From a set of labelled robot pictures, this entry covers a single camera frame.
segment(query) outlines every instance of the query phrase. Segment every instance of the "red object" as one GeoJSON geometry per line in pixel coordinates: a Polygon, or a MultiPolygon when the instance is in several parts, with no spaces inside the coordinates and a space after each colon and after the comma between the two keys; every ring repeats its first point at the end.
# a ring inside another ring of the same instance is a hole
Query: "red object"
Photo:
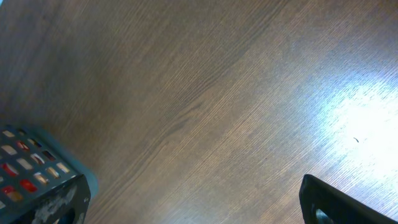
{"type": "Polygon", "coordinates": [[[1,167],[10,175],[11,177],[16,177],[18,172],[15,172],[12,167],[9,167],[8,164],[1,164],[1,167]]]}
{"type": "Polygon", "coordinates": [[[3,189],[1,189],[6,195],[12,192],[15,192],[15,189],[12,186],[7,186],[3,189]]]}
{"type": "Polygon", "coordinates": [[[29,152],[29,147],[27,147],[27,145],[22,142],[22,141],[17,141],[17,146],[22,149],[23,151],[29,152]]]}
{"type": "Polygon", "coordinates": [[[21,180],[19,183],[29,192],[35,192],[37,190],[37,187],[27,179],[21,180]]]}

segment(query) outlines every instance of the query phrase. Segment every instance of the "wooden surface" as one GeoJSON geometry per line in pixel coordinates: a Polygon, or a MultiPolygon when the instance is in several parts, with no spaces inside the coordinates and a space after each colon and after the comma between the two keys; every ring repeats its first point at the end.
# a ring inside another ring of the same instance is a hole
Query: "wooden surface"
{"type": "Polygon", "coordinates": [[[305,173],[398,219],[395,1],[5,0],[0,21],[0,118],[94,171],[87,223],[303,223],[305,173]]]}

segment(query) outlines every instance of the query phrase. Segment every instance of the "wood grain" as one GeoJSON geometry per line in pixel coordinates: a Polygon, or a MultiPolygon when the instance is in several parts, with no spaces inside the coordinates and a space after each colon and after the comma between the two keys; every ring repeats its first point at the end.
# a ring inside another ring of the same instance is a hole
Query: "wood grain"
{"type": "Polygon", "coordinates": [[[303,223],[305,173],[398,219],[394,1],[5,0],[0,21],[0,118],[95,172],[87,223],[303,223]]]}

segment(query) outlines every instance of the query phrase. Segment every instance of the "black object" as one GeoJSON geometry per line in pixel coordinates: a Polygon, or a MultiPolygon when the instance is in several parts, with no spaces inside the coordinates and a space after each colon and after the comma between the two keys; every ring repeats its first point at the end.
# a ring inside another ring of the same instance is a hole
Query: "black object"
{"type": "Polygon", "coordinates": [[[303,178],[300,204],[306,224],[398,224],[309,174],[303,178]]]}

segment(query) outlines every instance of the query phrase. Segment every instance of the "teal mesh container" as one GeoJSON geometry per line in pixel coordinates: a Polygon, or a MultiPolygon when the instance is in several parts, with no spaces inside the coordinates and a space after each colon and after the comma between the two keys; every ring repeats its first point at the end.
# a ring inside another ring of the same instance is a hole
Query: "teal mesh container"
{"type": "Polygon", "coordinates": [[[94,174],[41,128],[4,125],[0,130],[0,222],[14,222],[38,198],[85,177],[88,203],[98,192],[94,174]]]}

